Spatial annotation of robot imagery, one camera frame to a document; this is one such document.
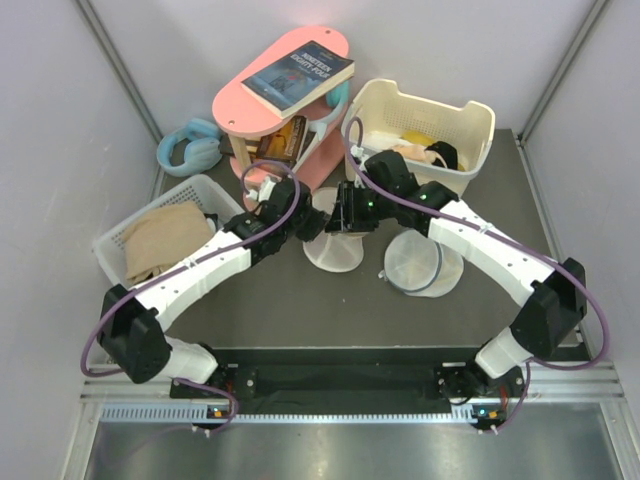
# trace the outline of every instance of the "book cover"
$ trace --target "book cover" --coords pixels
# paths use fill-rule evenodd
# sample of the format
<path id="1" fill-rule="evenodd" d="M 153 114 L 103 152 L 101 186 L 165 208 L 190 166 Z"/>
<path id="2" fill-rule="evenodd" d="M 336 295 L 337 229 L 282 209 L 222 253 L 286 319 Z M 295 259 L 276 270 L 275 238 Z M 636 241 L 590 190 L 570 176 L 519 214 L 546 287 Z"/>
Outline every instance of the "book cover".
<path id="1" fill-rule="evenodd" d="M 280 130 L 265 135 L 256 152 L 257 159 L 277 160 L 290 167 L 296 164 L 307 132 L 307 119 L 296 115 Z"/>
<path id="2" fill-rule="evenodd" d="M 257 96 L 281 112 L 352 66 L 353 60 L 311 41 L 242 81 Z"/>
<path id="3" fill-rule="evenodd" d="M 304 153 L 307 151 L 307 148 L 309 148 L 309 145 L 311 145 L 311 142 L 313 141 L 315 136 L 316 136 L 316 132 L 307 130 L 307 134 L 304 136 L 304 142 L 302 142 L 302 150 L 300 150 L 300 157 L 302 157 L 302 155 L 304 155 Z"/>

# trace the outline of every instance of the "tan fabric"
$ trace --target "tan fabric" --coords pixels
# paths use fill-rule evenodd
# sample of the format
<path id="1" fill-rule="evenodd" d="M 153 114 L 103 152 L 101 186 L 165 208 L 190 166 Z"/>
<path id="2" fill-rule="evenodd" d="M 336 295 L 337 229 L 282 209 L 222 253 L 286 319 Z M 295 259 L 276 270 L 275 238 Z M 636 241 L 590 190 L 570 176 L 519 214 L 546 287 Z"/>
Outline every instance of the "tan fabric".
<path id="1" fill-rule="evenodd" d="M 150 211 L 122 234 L 127 280 L 135 285 L 166 272 L 212 236 L 207 219 L 193 201 Z"/>

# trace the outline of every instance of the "headphones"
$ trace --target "headphones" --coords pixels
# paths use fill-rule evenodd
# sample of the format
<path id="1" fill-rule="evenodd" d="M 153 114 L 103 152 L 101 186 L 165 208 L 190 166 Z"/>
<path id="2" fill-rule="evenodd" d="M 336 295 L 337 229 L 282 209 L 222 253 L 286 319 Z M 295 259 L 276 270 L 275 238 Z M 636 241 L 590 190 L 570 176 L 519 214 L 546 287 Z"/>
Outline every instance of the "headphones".
<path id="1" fill-rule="evenodd" d="M 347 104 L 349 100 L 349 82 L 343 82 L 333 90 L 327 92 L 325 100 L 327 105 L 333 108 L 333 111 L 324 118 L 309 122 L 309 130 L 316 132 L 319 141 L 324 139 L 329 124 L 340 116 L 342 109 Z"/>
<path id="2" fill-rule="evenodd" d="M 211 122 L 193 118 L 184 128 L 179 128 L 160 141 L 156 150 L 156 159 L 162 169 L 174 177 L 188 177 L 202 173 L 216 165 L 222 155 L 218 150 L 220 129 Z M 184 163 L 171 165 L 171 154 L 181 141 L 189 139 L 184 151 Z"/>

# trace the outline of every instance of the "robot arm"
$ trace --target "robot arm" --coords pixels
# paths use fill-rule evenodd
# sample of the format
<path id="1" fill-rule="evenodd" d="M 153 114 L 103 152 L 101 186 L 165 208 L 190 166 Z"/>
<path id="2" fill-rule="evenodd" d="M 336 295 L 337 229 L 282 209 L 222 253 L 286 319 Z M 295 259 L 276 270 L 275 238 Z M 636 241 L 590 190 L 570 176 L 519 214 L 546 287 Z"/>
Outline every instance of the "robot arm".
<path id="1" fill-rule="evenodd" d="M 358 182 L 343 182 L 328 232 L 370 232 L 379 221 L 394 218 L 402 226 L 446 245 L 504 288 L 521 307 L 513 323 L 480 348 L 465 373 L 474 385 L 466 391 L 481 394 L 494 380 L 531 357 L 548 358 L 586 314 L 586 299 L 552 267 L 488 236 L 502 237 L 493 225 L 477 215 L 445 186 L 418 185 L 402 156 L 385 151 L 361 164 L 369 178 L 385 191 L 412 203 L 480 225 L 480 230 L 400 205 Z M 563 263 L 585 283 L 582 265 L 569 258 Z"/>
<path id="2" fill-rule="evenodd" d="M 236 215 L 202 248 L 166 272 L 184 269 L 179 275 L 146 289 L 140 288 L 143 284 L 136 287 L 140 293 L 115 313 L 97 337 L 134 383 L 164 376 L 202 384 L 211 377 L 218 363 L 208 348 L 165 337 L 164 332 L 182 312 L 220 283 L 277 253 L 290 235 L 308 241 L 322 231 L 327 215 L 311 206 L 308 187 L 301 184 L 300 189 L 298 205 L 281 228 L 249 246 L 228 248 L 275 224 L 290 208 L 295 193 L 293 181 L 276 183 L 268 178 L 255 195 L 261 205 L 258 213 Z M 200 260 L 222 249 L 227 251 L 207 261 Z M 122 285 L 110 289 L 102 314 L 128 293 Z"/>

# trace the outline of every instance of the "white basket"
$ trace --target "white basket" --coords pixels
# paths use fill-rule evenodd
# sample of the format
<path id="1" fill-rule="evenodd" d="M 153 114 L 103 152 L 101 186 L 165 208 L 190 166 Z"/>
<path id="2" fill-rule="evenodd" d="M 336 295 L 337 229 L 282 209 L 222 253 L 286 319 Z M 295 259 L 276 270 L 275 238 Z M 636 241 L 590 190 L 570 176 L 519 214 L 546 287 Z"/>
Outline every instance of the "white basket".
<path id="1" fill-rule="evenodd" d="M 495 114 L 486 105 L 469 102 L 464 108 L 451 107 L 401 93 L 396 82 L 384 79 L 370 80 L 362 87 L 345 115 L 343 135 L 347 122 L 355 115 L 362 119 L 363 146 L 367 151 L 378 152 L 395 143 L 407 143 L 400 137 L 408 130 L 453 145 L 464 172 L 405 160 L 420 184 L 436 180 L 459 195 L 480 172 L 491 148 L 495 127 Z M 358 129 L 354 127 L 349 140 L 355 143 L 357 135 Z M 347 178 L 353 180 L 355 173 L 349 162 L 345 168 Z"/>
<path id="2" fill-rule="evenodd" d="M 127 288 L 131 287 L 126 279 L 127 262 L 122 241 L 122 234 L 127 227 L 149 210 L 188 200 L 196 202 L 203 213 L 218 214 L 220 223 L 225 223 L 234 215 L 244 211 L 220 185 L 206 175 L 194 175 L 188 178 L 96 240 L 93 246 L 94 253 L 112 284 L 121 283 Z"/>

